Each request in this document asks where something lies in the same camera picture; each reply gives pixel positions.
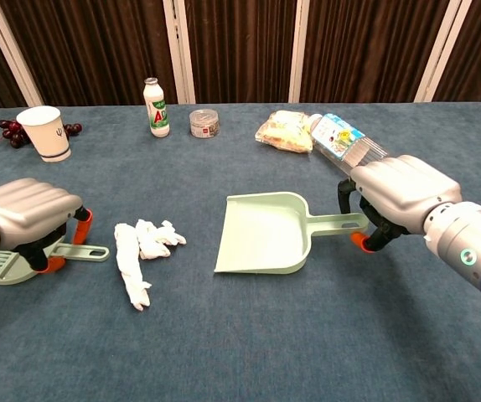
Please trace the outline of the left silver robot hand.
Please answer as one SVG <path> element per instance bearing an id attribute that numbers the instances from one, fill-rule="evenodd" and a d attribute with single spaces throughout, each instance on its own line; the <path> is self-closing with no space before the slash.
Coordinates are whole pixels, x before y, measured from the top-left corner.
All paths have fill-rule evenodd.
<path id="1" fill-rule="evenodd" d="M 78 221 L 73 243 L 85 243 L 93 213 L 82 199 L 35 178 L 20 178 L 0 186 L 0 251 L 20 254 L 38 273 L 61 269 L 65 260 L 48 257 L 44 248 L 66 233 L 67 221 Z"/>

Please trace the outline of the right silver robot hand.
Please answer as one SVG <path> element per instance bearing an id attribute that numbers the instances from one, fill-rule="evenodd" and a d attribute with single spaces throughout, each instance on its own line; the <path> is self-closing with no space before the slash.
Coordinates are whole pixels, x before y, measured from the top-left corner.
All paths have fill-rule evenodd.
<path id="1" fill-rule="evenodd" d="M 360 193 L 359 206 L 375 226 L 370 234 L 354 232 L 352 241 L 367 253 L 382 250 L 401 235 L 424 235 L 428 215 L 442 204 L 463 201 L 460 184 L 418 157 L 384 157 L 353 167 L 338 184 L 343 214 L 349 197 Z"/>

